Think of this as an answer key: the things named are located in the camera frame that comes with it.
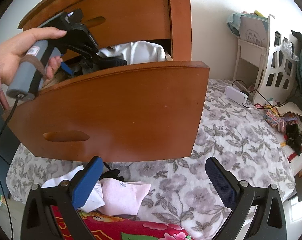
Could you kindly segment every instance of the wooden drawer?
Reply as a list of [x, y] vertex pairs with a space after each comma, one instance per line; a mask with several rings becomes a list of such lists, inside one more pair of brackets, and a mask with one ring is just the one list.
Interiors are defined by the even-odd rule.
[[106, 162], [191, 154], [209, 77], [203, 62], [116, 67], [44, 89], [9, 122], [38, 157]]

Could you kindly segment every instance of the hand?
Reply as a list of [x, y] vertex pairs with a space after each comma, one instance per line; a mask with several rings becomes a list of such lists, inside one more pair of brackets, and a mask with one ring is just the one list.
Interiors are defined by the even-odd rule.
[[[54, 40], [63, 37], [65, 34], [66, 31], [61, 31], [54, 27], [33, 28], [0, 44], [1, 83], [8, 86], [11, 84], [21, 58], [36, 41]], [[61, 57], [52, 57], [49, 59], [49, 65], [46, 70], [47, 81], [53, 78], [62, 61]]]

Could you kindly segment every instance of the paper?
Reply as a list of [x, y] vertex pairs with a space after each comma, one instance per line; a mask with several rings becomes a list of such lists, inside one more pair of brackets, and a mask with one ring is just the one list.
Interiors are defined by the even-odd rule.
[[277, 107], [277, 110], [278, 110], [280, 116], [284, 116], [288, 112], [302, 116], [302, 111], [293, 102], [286, 103], [284, 106]]

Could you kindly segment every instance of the plastic bag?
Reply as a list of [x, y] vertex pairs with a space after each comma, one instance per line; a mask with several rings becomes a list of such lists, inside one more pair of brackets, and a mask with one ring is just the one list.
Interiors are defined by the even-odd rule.
[[287, 39], [283, 40], [282, 50], [288, 55], [291, 60], [299, 61], [299, 57], [294, 54], [292, 42], [289, 42]]

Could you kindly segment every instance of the blue-gray panel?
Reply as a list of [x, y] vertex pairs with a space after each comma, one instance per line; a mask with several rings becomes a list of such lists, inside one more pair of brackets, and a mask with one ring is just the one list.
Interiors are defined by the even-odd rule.
[[[3, 112], [4, 110], [0, 103], [0, 130], [4, 124], [4, 120], [1, 117]], [[0, 154], [8, 163], [12, 162], [12, 159], [15, 155], [15, 152], [19, 144], [20, 141], [15, 137], [12, 131], [8, 127], [6, 127], [0, 139]], [[0, 179], [6, 197], [8, 196], [8, 192], [9, 192], [6, 186], [6, 175], [8, 170], [9, 170], [9, 165], [6, 162], [4, 162], [2, 158], [0, 158]]]

